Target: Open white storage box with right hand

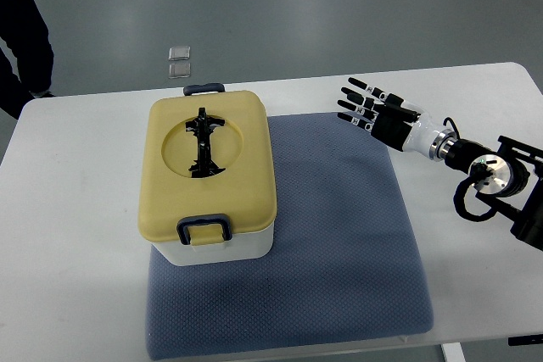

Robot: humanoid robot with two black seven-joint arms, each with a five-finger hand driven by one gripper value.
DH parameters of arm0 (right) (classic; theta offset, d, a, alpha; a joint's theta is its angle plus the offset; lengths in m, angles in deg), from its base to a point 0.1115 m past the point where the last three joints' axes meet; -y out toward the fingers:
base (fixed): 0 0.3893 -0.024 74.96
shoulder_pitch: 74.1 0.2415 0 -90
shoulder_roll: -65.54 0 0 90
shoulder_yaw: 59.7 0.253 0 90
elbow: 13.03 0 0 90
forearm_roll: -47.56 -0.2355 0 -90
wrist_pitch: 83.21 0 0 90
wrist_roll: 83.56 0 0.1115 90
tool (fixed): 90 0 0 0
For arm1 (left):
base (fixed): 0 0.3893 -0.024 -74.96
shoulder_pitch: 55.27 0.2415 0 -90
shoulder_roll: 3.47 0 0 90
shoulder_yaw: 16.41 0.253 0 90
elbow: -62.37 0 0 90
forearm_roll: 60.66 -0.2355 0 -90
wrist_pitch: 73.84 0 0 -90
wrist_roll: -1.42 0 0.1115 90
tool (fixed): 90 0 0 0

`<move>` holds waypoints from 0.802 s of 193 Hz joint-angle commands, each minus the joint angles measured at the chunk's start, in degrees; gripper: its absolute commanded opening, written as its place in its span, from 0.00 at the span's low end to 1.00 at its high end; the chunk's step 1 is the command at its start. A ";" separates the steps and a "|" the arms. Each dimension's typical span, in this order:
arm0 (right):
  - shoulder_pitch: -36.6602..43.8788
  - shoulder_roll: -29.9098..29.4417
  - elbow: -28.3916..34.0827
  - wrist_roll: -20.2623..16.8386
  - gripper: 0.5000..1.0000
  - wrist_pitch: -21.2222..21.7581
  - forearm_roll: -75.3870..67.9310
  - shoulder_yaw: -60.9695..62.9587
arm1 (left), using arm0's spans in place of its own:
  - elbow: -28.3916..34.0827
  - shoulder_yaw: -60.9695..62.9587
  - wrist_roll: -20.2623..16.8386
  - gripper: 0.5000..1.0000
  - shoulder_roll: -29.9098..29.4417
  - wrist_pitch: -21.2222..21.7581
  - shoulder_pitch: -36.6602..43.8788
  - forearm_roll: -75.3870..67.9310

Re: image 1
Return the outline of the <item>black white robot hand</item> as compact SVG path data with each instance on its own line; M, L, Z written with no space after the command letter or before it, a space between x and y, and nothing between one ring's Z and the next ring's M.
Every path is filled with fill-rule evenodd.
M354 77L342 87L344 109L338 117L400 152L419 152L429 159L438 158L438 147L451 134L444 125L435 124L421 107L393 93L387 93Z

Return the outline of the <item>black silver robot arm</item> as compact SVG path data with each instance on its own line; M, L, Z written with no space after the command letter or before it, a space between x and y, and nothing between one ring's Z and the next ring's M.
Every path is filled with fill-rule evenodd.
M459 183L453 196L459 216L472 222L484 222L496 214L512 221L510 232L531 247L542 249L542 151L506 136L498 138L500 147L491 151L487 147L456 134L434 142L429 156L440 159L467 178ZM534 167L536 182L521 209L503 201L519 194L528 185L530 173L525 165ZM489 209L483 214L467 210L465 197L472 188L475 197Z

